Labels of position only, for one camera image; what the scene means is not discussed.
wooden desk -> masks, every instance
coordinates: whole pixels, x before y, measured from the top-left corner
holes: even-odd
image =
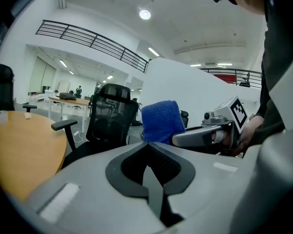
[[[0,184],[20,200],[62,166],[66,136],[64,131],[53,131],[54,121],[31,113],[8,111],[9,121],[0,124]]]
[[[65,99],[60,99],[59,97],[49,97],[49,112],[48,112],[48,117],[51,118],[51,106],[52,106],[52,102],[56,101],[56,102],[60,102],[61,103],[61,118],[63,118],[63,107],[65,104],[71,105],[71,106],[80,106],[84,108],[84,114],[83,114],[83,122],[82,122],[82,129],[81,132],[84,133],[85,132],[85,123],[87,120],[87,109],[88,109],[88,105],[89,105],[89,100],[87,99],[76,99],[76,100],[65,100]]]

chair armrest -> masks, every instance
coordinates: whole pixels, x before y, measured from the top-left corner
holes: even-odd
[[[26,108],[26,112],[30,112],[31,109],[36,109],[37,106],[34,106],[34,105],[23,105],[23,108]]]
[[[75,125],[77,124],[77,120],[75,119],[67,119],[67,120],[62,120],[62,121],[58,121],[58,122],[55,122],[51,125],[51,128],[54,130],[54,131],[57,131],[57,130],[60,130],[60,129],[63,129],[63,128],[66,128],[66,127],[70,127],[72,125]]]
[[[202,128],[202,126],[188,127],[188,128],[186,128],[186,131],[196,130],[196,129],[200,129],[200,128]]]
[[[65,133],[66,133],[66,137],[68,140],[68,143],[70,145],[70,147],[72,148],[72,151],[74,151],[76,149],[75,147],[75,142],[74,142],[74,138],[72,135],[72,130],[70,129],[70,126],[77,124],[77,120],[75,119],[67,119],[67,120],[62,120],[56,123],[53,123],[51,125],[51,128],[54,131],[60,130],[60,129],[65,129]]]

metal railing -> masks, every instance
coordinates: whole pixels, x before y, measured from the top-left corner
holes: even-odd
[[[96,49],[129,64],[143,73],[147,69],[148,61],[126,47],[98,33],[71,24],[43,20],[36,35],[55,37]]]
[[[211,75],[236,86],[255,88],[262,87],[262,73],[260,72],[233,68],[201,68],[201,70],[204,70],[205,72],[208,72]]]

black shirt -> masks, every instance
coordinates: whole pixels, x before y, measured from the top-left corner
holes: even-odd
[[[250,146],[261,144],[268,136],[284,129],[281,116],[269,91],[277,84],[293,61],[293,0],[264,0],[268,31],[262,61],[262,91],[256,115],[264,118]]]

blue towel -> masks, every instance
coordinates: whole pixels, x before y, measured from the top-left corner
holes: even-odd
[[[176,101],[164,100],[145,106],[141,110],[144,141],[170,144],[172,134],[185,132]]]

